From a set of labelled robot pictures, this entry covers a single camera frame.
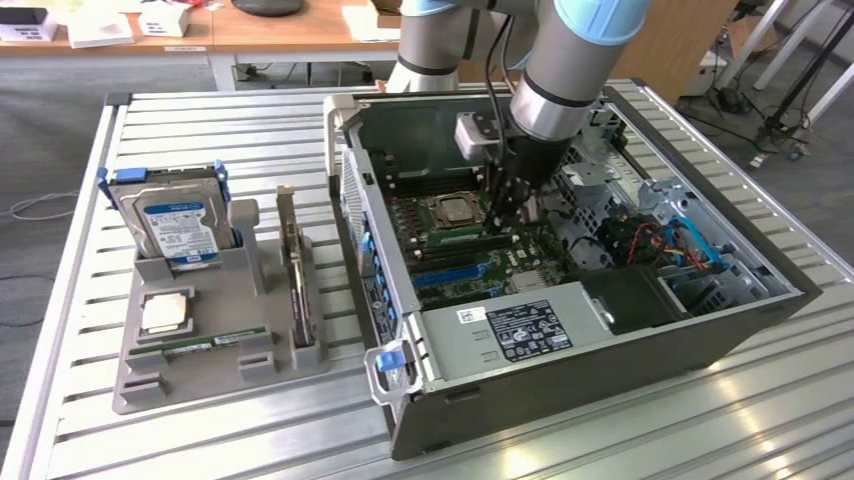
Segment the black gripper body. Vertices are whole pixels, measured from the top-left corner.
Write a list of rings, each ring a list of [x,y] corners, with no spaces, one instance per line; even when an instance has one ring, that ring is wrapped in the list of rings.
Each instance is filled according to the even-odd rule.
[[[553,175],[569,146],[568,139],[542,141],[528,135],[512,136],[501,159],[509,184],[538,188]]]

